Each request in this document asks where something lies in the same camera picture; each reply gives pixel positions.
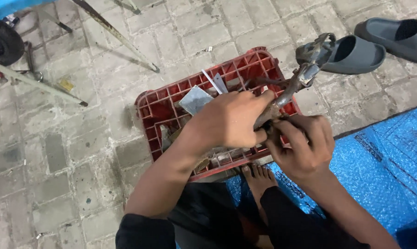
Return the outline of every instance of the black tire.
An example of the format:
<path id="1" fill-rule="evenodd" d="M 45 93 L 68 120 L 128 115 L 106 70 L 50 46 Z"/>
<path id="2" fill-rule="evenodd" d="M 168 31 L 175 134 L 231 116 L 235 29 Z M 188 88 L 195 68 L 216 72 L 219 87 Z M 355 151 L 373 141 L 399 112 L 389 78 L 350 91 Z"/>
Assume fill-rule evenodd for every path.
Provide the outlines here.
<path id="1" fill-rule="evenodd" d="M 21 36 L 9 25 L 0 21 L 0 64 L 11 65 L 23 54 L 24 42 Z"/>

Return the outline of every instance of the bare foot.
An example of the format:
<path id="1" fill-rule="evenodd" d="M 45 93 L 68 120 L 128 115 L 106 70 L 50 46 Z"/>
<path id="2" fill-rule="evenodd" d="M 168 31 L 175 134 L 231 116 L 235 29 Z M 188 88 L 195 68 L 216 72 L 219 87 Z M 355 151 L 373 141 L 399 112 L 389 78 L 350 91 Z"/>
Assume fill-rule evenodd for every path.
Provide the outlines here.
<path id="1" fill-rule="evenodd" d="M 242 172 L 244 173 L 245 179 L 247 180 L 248 186 L 251 189 L 253 198 L 255 198 L 256 205 L 258 206 L 259 215 L 266 225 L 268 225 L 267 215 L 261 206 L 261 197 L 264 194 L 265 190 L 269 187 L 278 186 L 274 174 L 270 169 L 261 167 L 253 163 L 251 168 L 254 173 L 254 177 L 251 174 L 249 166 L 242 167 Z"/>

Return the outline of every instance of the blue plastic sheet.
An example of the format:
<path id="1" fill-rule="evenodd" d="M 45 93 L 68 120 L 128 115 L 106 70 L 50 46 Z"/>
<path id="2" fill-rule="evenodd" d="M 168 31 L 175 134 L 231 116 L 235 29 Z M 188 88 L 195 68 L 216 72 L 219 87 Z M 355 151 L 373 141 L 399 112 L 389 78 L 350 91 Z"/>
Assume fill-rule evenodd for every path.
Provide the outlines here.
<path id="1" fill-rule="evenodd" d="M 305 212 L 316 203 L 277 164 L 267 164 L 279 186 Z M 417 108 L 336 141 L 330 169 L 356 201 L 400 243 L 417 241 Z M 236 206 L 254 202 L 245 179 L 226 181 Z"/>
<path id="2" fill-rule="evenodd" d="M 0 0 L 0 20 L 18 10 L 54 0 Z"/>

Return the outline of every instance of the plastic crate grid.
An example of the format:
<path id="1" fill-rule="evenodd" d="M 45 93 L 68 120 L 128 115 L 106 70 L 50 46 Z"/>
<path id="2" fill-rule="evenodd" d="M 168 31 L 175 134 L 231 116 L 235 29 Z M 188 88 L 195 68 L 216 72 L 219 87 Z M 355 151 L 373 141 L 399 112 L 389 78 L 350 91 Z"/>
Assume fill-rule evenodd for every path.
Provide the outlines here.
<path id="1" fill-rule="evenodd" d="M 256 77 L 284 79 L 278 66 L 278 60 L 274 59 L 265 47 L 253 48 L 244 55 L 207 69 L 206 72 L 212 78 L 219 73 L 229 92 L 242 87 L 252 91 L 256 96 L 264 92 L 265 85 L 248 85 L 246 88 L 244 83 L 247 79 Z M 185 112 L 178 105 L 178 102 L 193 86 L 199 86 L 213 97 L 218 95 L 207 77 L 200 72 L 160 89 L 147 91 L 136 100 L 138 116 L 142 120 L 144 135 L 148 140 L 153 161 L 156 161 L 163 153 L 160 126 L 166 125 L 179 129 L 184 127 L 185 123 L 191 118 L 191 115 Z M 267 85 L 267 88 L 272 90 L 275 96 L 279 96 L 283 92 L 280 87 L 275 85 Z M 289 115 L 300 114 L 294 98 L 280 111 Z M 288 143 L 286 138 L 282 138 L 282 140 L 284 144 Z M 244 149 L 214 148 L 209 155 L 209 165 L 198 172 L 194 170 L 189 181 L 225 171 L 269 154 L 270 152 L 266 146 L 261 144 Z"/>

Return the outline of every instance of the slipper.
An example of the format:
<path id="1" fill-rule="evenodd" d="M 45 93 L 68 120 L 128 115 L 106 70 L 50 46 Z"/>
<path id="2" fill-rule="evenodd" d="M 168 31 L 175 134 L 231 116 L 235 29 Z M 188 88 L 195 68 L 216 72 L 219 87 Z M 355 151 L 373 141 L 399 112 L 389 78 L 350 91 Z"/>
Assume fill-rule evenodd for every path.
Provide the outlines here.
<path id="1" fill-rule="evenodd" d="M 417 20 L 370 18 L 356 25 L 355 35 L 384 46 L 388 53 L 417 63 Z"/>
<path id="2" fill-rule="evenodd" d="M 299 60 L 298 55 L 308 46 L 309 44 L 306 44 L 296 49 L 299 65 L 305 61 Z M 321 70 L 335 74 L 365 74 L 378 68 L 384 62 L 385 55 L 385 48 L 381 45 L 367 42 L 357 36 L 346 36 L 336 41 L 330 59 Z"/>

